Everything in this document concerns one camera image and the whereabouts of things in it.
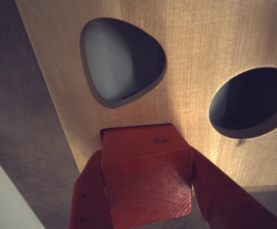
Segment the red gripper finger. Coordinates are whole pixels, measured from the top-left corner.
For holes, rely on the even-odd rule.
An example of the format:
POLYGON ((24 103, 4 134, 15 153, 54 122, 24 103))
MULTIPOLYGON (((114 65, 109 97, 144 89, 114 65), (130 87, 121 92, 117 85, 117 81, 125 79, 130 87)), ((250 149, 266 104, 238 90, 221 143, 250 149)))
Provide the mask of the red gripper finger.
POLYGON ((202 218, 212 229, 277 229, 277 217, 199 151, 193 178, 202 218))
POLYGON ((70 229, 113 229, 111 209, 101 169, 102 151, 86 163, 73 187, 70 229))

